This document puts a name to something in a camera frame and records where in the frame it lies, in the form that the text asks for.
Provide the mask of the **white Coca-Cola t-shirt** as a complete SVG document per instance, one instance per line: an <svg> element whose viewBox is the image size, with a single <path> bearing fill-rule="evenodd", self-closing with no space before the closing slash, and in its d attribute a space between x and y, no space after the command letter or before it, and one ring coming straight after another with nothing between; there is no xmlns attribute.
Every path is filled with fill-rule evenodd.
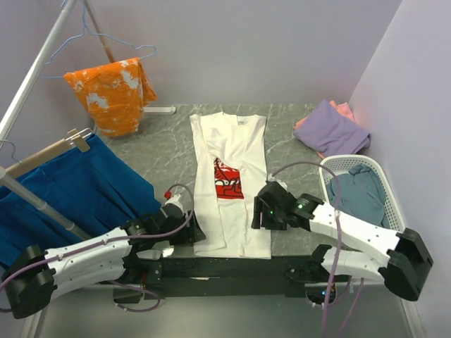
<svg viewBox="0 0 451 338"><path fill-rule="evenodd" d="M271 257L271 233L252 229L254 198L266 184L266 119L224 112L190 116L197 173L194 213L206 238L194 254Z"/></svg>

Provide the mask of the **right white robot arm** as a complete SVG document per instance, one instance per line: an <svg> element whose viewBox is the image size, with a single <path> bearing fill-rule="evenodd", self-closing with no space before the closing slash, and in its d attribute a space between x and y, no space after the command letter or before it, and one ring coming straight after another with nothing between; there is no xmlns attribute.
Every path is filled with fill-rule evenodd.
<svg viewBox="0 0 451 338"><path fill-rule="evenodd" d="M417 301L433 267L420 234L412 229L385 229L343 212L327 202L302 194L294 197L277 182L268 182L254 197L255 230L285 231L288 227L340 240L347 249L318 245L307 263L294 268L300 282L324 282L331 275L381 282L396 296Z"/></svg>

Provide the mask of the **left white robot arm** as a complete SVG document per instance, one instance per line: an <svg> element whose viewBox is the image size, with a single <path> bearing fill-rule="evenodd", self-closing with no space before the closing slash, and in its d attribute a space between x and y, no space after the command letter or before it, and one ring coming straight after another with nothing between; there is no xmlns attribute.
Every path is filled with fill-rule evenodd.
<svg viewBox="0 0 451 338"><path fill-rule="evenodd" d="M120 279L134 282L141 273L139 252L160 241L178 245L205 238L193 211L166 204L84 242L46 250L29 246L1 278L9 302L5 311L16 319L26 318L76 289Z"/></svg>

